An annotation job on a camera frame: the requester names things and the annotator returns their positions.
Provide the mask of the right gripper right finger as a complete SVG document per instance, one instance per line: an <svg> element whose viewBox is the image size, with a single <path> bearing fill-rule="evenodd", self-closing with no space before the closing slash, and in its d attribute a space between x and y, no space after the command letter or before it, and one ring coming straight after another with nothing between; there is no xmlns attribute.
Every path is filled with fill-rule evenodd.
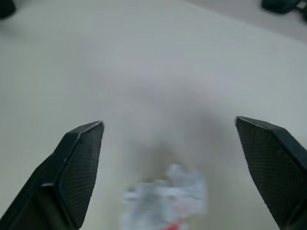
<svg viewBox="0 0 307 230"><path fill-rule="evenodd" d="M307 230L307 149L283 127L243 116L235 126L251 178L280 230Z"/></svg>

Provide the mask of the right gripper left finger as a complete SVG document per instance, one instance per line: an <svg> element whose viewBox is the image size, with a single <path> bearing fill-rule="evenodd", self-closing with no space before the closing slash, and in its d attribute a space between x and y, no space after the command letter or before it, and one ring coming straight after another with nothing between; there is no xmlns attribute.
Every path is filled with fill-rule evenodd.
<svg viewBox="0 0 307 230"><path fill-rule="evenodd" d="M104 129L96 121L66 133L0 218L0 230L80 230L97 178Z"/></svg>

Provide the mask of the empty black plastic cup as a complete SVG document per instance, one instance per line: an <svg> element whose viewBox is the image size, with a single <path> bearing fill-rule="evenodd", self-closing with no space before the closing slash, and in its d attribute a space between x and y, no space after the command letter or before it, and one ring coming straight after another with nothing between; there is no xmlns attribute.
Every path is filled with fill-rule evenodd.
<svg viewBox="0 0 307 230"><path fill-rule="evenodd" d="M16 6L13 0L0 0L0 20L12 16L16 12Z"/></svg>

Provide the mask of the black sunglasses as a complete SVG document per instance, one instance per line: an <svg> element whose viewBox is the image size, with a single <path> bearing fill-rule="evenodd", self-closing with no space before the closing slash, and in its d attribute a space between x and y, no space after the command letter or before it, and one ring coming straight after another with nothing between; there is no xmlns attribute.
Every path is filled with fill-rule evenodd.
<svg viewBox="0 0 307 230"><path fill-rule="evenodd" d="M304 11L307 0L261 0L261 7L272 13L284 15L293 10Z"/></svg>

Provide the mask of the small clear plastic packet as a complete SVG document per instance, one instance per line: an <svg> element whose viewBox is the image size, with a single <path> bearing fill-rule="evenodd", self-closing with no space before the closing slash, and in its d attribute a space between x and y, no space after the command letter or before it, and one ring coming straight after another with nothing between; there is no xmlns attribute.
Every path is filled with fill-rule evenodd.
<svg viewBox="0 0 307 230"><path fill-rule="evenodd" d="M192 221L208 212L202 174L171 164L163 179L130 187L123 194L122 230L192 230Z"/></svg>

